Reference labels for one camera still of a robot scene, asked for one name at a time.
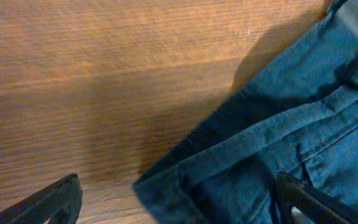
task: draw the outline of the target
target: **denim fabric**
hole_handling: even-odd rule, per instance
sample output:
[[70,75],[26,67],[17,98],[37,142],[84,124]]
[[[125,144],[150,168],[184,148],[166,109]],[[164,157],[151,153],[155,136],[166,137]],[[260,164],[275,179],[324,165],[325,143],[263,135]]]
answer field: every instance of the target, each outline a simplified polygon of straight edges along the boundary
[[358,209],[358,38],[328,15],[135,184],[160,223],[280,223],[289,172]]

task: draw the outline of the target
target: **dark object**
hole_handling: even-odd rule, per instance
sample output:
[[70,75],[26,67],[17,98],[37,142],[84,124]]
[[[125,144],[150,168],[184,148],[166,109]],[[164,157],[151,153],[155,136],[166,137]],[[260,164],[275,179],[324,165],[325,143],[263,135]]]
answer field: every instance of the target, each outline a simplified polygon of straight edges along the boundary
[[277,179],[277,204],[283,223],[300,223],[299,211],[314,223],[358,223],[357,210],[284,172]]
[[0,212],[0,223],[73,224],[82,205],[76,174],[70,174],[23,201]]

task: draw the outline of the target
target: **brown wood plank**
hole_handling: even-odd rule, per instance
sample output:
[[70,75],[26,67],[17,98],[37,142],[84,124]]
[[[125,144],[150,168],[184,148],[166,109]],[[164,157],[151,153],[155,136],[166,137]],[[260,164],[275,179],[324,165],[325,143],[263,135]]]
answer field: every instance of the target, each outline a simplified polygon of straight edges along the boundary
[[0,1],[0,210],[69,174],[78,223],[153,223],[131,184],[327,1]]

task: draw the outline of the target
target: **blue fabric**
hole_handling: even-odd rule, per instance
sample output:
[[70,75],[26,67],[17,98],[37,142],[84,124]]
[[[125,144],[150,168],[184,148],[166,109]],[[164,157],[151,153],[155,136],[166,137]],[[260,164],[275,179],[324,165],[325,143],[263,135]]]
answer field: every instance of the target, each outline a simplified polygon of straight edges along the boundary
[[280,223],[280,171],[358,210],[358,39],[342,2],[134,184],[157,221]]

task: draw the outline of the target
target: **folded fabric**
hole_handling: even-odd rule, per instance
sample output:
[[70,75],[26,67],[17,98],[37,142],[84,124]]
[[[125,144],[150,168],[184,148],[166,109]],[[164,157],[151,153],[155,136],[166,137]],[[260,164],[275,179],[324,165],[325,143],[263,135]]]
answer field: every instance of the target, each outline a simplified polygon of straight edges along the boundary
[[160,223],[280,223],[280,171],[358,210],[358,38],[328,15],[149,169]]

